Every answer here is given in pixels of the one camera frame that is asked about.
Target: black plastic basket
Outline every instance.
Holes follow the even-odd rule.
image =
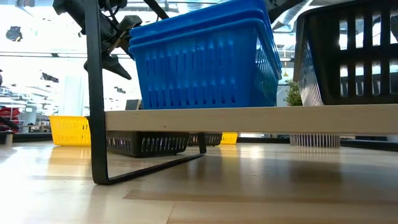
[[[218,146],[219,144],[221,144],[221,140],[223,139],[223,133],[206,133],[205,139],[207,146]],[[189,146],[199,145],[197,133],[191,133],[189,135],[188,145]]]
[[[176,155],[187,148],[189,133],[107,131],[106,149],[134,157]]]
[[[361,0],[309,10],[297,19],[294,80],[305,106],[398,103],[398,1]],[[373,27],[380,22],[380,44]],[[356,36],[363,31],[363,44]],[[346,48],[339,45],[346,32]],[[373,68],[380,67],[380,72]],[[363,74],[356,73],[363,68]]]

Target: display shelf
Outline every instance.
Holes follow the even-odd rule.
[[[99,13],[97,1],[85,1],[91,169],[96,184],[115,184],[199,158],[206,153],[205,132],[398,134],[398,105],[104,112]],[[192,131],[198,133],[199,152],[109,178],[106,131]]]
[[[398,134],[398,105],[106,112],[108,131]]]

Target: blue plastic basket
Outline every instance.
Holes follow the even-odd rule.
[[[144,109],[275,106],[268,37],[261,20],[245,19],[133,45]]]
[[[209,27],[223,25],[225,23],[225,21],[235,22],[235,21],[239,21],[241,19],[250,19],[250,18],[257,18],[257,19],[264,20],[265,15],[262,12],[262,10],[260,10],[260,9],[251,9],[251,10],[234,12],[231,14],[226,14],[224,16],[218,16],[218,17],[207,19],[204,21],[191,23],[187,26],[176,27],[174,29],[165,30],[163,32],[157,32],[155,34],[145,35],[145,36],[138,37],[138,38],[132,38],[130,40],[130,45],[143,44],[145,42],[159,40],[159,39],[163,39],[166,37],[171,37],[173,35],[179,35],[179,34],[184,34],[187,32],[192,32],[192,31],[196,31],[196,30],[206,29]],[[273,54],[275,55],[275,57],[272,57],[272,61],[273,61],[274,65],[280,70],[282,68],[282,66],[281,66],[281,63],[279,60],[278,51],[276,50],[275,44],[271,44],[271,47],[273,49]]]
[[[273,42],[274,35],[272,33],[271,22],[269,20],[267,8],[263,0],[232,0],[223,2],[221,4],[215,4],[214,6],[168,18],[153,24],[136,27],[130,31],[130,35],[133,37],[133,39],[137,39],[139,37],[153,35],[159,32],[174,30],[179,27],[188,27],[189,25],[198,23],[200,21],[210,21],[213,18],[221,19],[220,24],[226,24],[229,22],[234,22],[236,19],[224,15],[255,9],[259,9],[264,13],[262,20],[266,25],[266,34],[268,35],[267,39],[270,39]],[[275,44],[272,46],[272,48],[275,56],[279,57]]]

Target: floor plank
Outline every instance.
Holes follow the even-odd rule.
[[[0,147],[0,223],[398,223],[396,152],[225,145],[113,186],[92,182],[90,157],[49,142]],[[109,168],[174,158],[110,154]]]

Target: green plant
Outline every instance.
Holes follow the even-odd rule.
[[[286,101],[289,106],[303,106],[297,82],[293,80],[286,80],[285,82],[288,84],[289,89],[286,90],[287,96],[284,98],[284,101]]]

